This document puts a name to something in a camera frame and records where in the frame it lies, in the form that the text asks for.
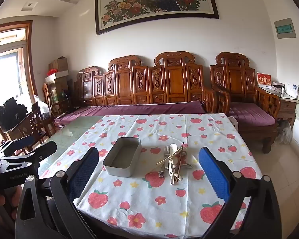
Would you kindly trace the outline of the person's left hand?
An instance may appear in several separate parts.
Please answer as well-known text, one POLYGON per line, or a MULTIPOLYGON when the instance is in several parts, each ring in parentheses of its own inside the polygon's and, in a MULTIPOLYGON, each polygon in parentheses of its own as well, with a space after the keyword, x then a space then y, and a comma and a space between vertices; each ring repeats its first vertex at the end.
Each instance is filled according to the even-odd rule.
MULTIPOLYGON (((16 218, 17 214, 17 207, 20 201, 21 193, 22 193, 23 188, 21 186, 16 186, 14 188, 14 194, 11 196, 8 201, 12 206, 12 212, 11 212, 11 217, 13 220, 16 218)), ((0 207, 2 207, 5 204, 5 197, 0 194, 0 207)), ((0 214, 0 223, 4 223, 4 220, 2 219, 2 216, 0 214)))

